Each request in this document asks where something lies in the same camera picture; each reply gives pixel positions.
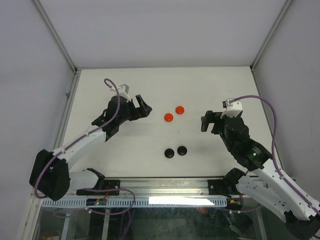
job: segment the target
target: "black disc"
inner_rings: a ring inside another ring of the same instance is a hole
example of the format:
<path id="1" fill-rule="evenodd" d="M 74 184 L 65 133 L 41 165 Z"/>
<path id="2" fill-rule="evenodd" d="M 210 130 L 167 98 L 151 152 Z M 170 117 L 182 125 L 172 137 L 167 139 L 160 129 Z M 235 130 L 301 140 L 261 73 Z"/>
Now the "black disc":
<path id="1" fill-rule="evenodd" d="M 177 150 L 178 154 L 181 156 L 186 155 L 187 151 L 188 150 L 185 146 L 180 146 L 180 147 L 178 147 L 178 150 Z"/>
<path id="2" fill-rule="evenodd" d="M 171 148 L 168 148 L 167 150 L 164 151 L 164 155 L 170 159 L 175 155 L 175 151 Z"/>

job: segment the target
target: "red disc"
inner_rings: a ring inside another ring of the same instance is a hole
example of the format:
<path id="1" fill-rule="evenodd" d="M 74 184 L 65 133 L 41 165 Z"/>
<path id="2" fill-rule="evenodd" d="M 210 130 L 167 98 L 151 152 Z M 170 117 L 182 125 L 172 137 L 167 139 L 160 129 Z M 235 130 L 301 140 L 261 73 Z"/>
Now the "red disc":
<path id="1" fill-rule="evenodd" d="M 177 114 L 183 114 L 185 112 L 185 109 L 183 106 L 177 106 L 176 109 L 175 109 L 175 112 Z"/>
<path id="2" fill-rule="evenodd" d="M 167 113 L 166 115 L 164 115 L 164 120 L 166 120 L 167 122 L 171 122 L 174 119 L 174 116 L 171 113 Z"/>

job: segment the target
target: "purple cable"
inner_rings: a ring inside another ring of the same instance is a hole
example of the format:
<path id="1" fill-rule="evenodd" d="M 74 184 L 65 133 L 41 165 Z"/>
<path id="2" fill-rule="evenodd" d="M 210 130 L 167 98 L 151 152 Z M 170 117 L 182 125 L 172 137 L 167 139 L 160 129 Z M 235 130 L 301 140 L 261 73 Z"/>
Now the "purple cable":
<path id="1" fill-rule="evenodd" d="M 119 230 L 119 240 L 121 239 L 121 232 L 122 232 L 122 225 L 124 224 L 124 218 L 125 218 L 125 213 L 122 214 L 121 216 L 121 221 L 120 221 L 120 230 Z"/>
<path id="2" fill-rule="evenodd" d="M 270 107 L 270 109 L 273 113 L 274 129 L 273 129 L 272 143 L 271 143 L 272 161 L 273 161 L 273 165 L 274 165 L 277 173 L 280 175 L 280 177 L 283 177 L 284 175 L 282 174 L 282 172 L 279 169 L 279 166 L 276 161 L 276 154 L 275 154 L 276 135 L 277 135 L 277 129 L 278 129 L 278 119 L 277 119 L 276 110 L 274 109 L 274 107 L 272 106 L 272 104 L 268 100 L 264 99 L 263 97 L 256 96 L 256 95 L 240 96 L 240 97 L 237 97 L 237 98 L 231 100 L 230 103 L 234 103 L 235 101 L 239 101 L 241 99 L 248 99 L 248 98 L 259 99 L 259 100 L 265 102 Z M 320 212 L 315 207 L 312 206 L 312 203 L 288 179 L 283 178 L 283 180 L 316 212 L 316 214 L 318 214 L 320 216 Z"/>
<path id="3" fill-rule="evenodd" d="M 126 192 L 131 193 L 132 196 L 133 196 L 132 204 L 131 204 L 127 209 L 125 209 L 125 210 L 123 210 L 123 211 L 119 211 L 119 212 L 115 212 L 115 213 L 103 213 L 103 212 L 95 211 L 95 210 L 93 210 L 92 208 L 90 208 L 90 211 L 92 211 L 92 212 L 95 213 L 95 214 L 100 214 L 100 215 L 105 215 L 105 216 L 112 216 L 112 215 L 124 214 L 124 213 L 128 212 L 128 211 L 135 205 L 135 202 L 136 202 L 136 195 L 134 194 L 134 192 L 131 191 L 131 190 L 129 190 L 129 189 L 126 189 L 126 188 L 103 189 L 103 190 L 96 190 L 96 189 L 86 188 L 86 189 L 84 189 L 84 190 L 90 191 L 90 192 L 95 192 L 95 193 L 105 193 L 105 192 L 115 192 L 115 191 L 126 191 Z"/>
<path id="4" fill-rule="evenodd" d="M 135 211 L 133 211 L 132 216 L 130 214 L 130 211 L 128 211 L 128 213 L 129 213 L 129 222 L 128 222 L 128 224 L 127 224 L 127 226 L 126 226 L 121 238 L 119 238 L 119 240 L 122 240 L 123 238 L 125 238 L 125 236 L 127 235 L 128 231 L 129 231 L 129 228 L 130 228 L 130 225 L 132 223 L 132 220 L 134 219 Z"/>
<path id="5" fill-rule="evenodd" d="M 110 82 L 113 87 L 115 88 L 115 91 L 116 91 L 116 96 L 117 96 L 117 106 L 116 106 L 116 110 L 115 110 L 115 113 L 114 115 L 106 122 L 104 123 L 103 125 L 93 129 L 92 131 L 90 131 L 88 134 L 93 134 L 95 133 L 96 131 L 104 128 L 106 125 L 108 125 L 109 123 L 111 123 L 116 117 L 117 117 L 117 114 L 119 112 L 119 109 L 120 109 L 120 94 L 119 94 L 119 90 L 117 88 L 117 86 L 114 84 L 113 81 L 111 81 L 110 79 L 106 78 L 104 79 L 104 83 L 109 87 L 110 85 L 107 84 L 107 81 Z M 85 138 L 87 135 L 84 134 L 82 136 L 80 136 L 79 138 L 77 138 L 76 140 L 74 140 L 72 143 L 70 143 L 68 146 L 65 147 L 65 151 L 70 149 L 72 146 L 74 146 L 75 144 L 77 144 L 79 141 L 81 141 L 83 138 Z M 56 155 L 53 156 L 53 158 L 51 158 L 51 160 L 45 165 L 45 167 L 43 168 L 42 172 L 39 174 L 39 177 L 37 178 L 36 182 L 35 182 L 35 185 L 34 185 L 34 195 L 38 198 L 38 199 L 44 199 L 46 198 L 47 196 L 40 196 L 38 194 L 38 187 L 39 187 L 39 183 L 40 183 L 40 180 L 41 178 L 44 176 L 46 170 L 50 167 L 50 165 L 53 163 L 53 161 L 59 157 L 63 152 L 60 151 L 58 152 Z"/>

